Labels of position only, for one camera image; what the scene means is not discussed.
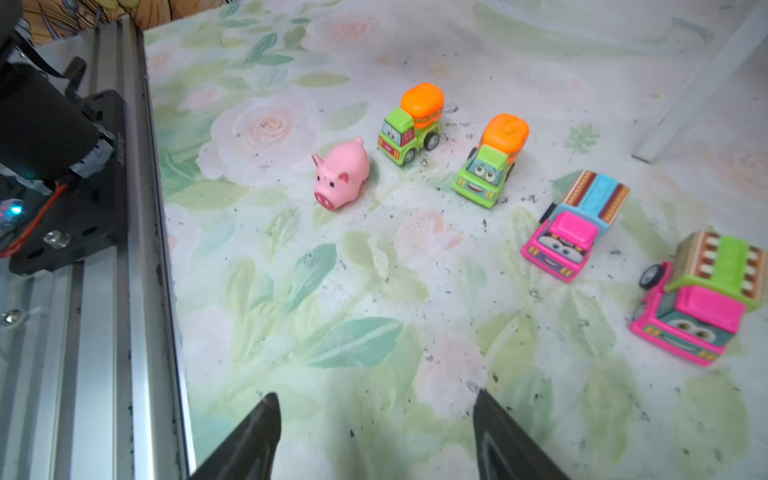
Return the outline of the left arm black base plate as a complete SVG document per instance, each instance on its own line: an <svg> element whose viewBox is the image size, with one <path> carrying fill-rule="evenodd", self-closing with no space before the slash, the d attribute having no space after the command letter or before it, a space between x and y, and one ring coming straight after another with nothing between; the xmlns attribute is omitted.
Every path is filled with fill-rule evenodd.
<svg viewBox="0 0 768 480"><path fill-rule="evenodd" d="M10 258L9 270L16 275L53 272L125 241L125 101L104 90L86 104L95 110L96 124L113 136L113 153L101 171L70 185L44 214Z"/></svg>

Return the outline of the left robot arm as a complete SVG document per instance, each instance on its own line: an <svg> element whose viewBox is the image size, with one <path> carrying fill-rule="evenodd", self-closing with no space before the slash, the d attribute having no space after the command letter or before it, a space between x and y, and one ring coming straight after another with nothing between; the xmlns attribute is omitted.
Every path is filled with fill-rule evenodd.
<svg viewBox="0 0 768 480"><path fill-rule="evenodd" d="M114 136L77 93L87 70L71 59L57 71L17 30L22 3L1 3L1 168L24 187L49 195L54 183L105 169Z"/></svg>

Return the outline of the pink toy pig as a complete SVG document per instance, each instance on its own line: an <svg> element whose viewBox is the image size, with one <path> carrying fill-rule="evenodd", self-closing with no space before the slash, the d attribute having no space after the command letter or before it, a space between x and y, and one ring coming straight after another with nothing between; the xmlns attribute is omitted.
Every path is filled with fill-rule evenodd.
<svg viewBox="0 0 768 480"><path fill-rule="evenodd" d="M316 166L314 196L329 211L356 200L370 175L370 160L361 137L336 146L325 158L312 154Z"/></svg>

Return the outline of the pink toy truck green top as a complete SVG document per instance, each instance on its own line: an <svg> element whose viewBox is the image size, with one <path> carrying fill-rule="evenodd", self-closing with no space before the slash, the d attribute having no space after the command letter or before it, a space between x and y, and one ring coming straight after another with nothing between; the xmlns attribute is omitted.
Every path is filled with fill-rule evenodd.
<svg viewBox="0 0 768 480"><path fill-rule="evenodd" d="M700 366L726 353L745 315L767 297L767 252L748 242L697 231L678 244L674 259L641 275L646 291L630 330Z"/></svg>

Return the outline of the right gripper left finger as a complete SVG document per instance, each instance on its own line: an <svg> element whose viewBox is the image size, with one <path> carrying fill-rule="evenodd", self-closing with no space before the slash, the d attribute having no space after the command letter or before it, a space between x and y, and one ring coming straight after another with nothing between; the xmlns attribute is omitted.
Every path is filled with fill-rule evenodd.
<svg viewBox="0 0 768 480"><path fill-rule="evenodd" d="M279 398L270 392L190 479L270 480L281 430Z"/></svg>

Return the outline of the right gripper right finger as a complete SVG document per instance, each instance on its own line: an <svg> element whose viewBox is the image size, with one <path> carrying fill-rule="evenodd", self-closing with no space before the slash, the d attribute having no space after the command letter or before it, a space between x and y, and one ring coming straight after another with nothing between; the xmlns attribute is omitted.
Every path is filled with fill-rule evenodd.
<svg viewBox="0 0 768 480"><path fill-rule="evenodd" d="M485 389L478 392L472 420L480 479L568 479Z"/></svg>

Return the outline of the pink toy truck blue top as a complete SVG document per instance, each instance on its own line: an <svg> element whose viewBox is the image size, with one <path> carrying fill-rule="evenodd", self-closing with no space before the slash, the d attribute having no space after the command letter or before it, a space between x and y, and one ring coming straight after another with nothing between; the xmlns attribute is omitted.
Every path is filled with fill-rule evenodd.
<svg viewBox="0 0 768 480"><path fill-rule="evenodd" d="M575 280L630 193L628 186L608 175L579 171L563 199L541 217L521 249L522 256L561 281Z"/></svg>

